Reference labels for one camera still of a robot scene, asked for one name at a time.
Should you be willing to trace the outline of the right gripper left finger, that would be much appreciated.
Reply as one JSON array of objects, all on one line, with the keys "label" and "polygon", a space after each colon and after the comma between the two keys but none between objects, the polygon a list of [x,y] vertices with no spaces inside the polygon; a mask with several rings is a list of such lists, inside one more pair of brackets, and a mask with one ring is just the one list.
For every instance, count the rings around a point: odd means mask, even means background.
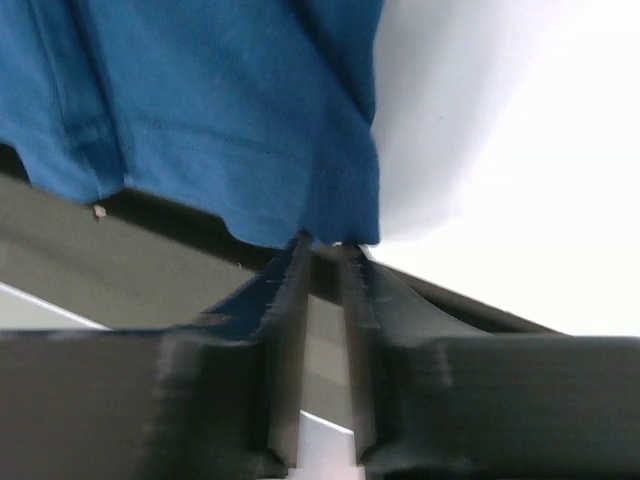
[{"label": "right gripper left finger", "polygon": [[269,479],[298,459],[310,240],[192,322],[5,330],[5,479]]}]

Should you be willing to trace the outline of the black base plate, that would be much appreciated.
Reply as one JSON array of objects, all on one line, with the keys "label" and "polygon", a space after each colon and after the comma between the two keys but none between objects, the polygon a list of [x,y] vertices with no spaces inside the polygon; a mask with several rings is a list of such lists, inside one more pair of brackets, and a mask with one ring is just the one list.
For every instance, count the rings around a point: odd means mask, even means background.
[{"label": "black base plate", "polygon": [[152,328],[221,300],[275,253],[235,240],[212,216],[125,191],[90,205],[31,187],[1,149],[1,280],[77,322]]}]

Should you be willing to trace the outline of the blue t shirt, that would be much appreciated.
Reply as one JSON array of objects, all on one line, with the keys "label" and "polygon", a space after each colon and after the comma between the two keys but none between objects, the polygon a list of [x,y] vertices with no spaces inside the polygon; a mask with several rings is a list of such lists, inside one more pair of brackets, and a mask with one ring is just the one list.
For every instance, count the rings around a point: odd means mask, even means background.
[{"label": "blue t shirt", "polygon": [[379,241],[379,1],[5,1],[1,140],[35,187],[130,188],[241,241]]}]

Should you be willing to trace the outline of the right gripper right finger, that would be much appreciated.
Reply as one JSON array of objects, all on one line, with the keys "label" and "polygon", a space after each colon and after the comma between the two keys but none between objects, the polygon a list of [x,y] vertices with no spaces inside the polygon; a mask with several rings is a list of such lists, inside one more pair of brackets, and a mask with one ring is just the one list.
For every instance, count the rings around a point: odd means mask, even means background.
[{"label": "right gripper right finger", "polygon": [[339,251],[354,440],[369,479],[635,479],[635,337],[487,333]]}]

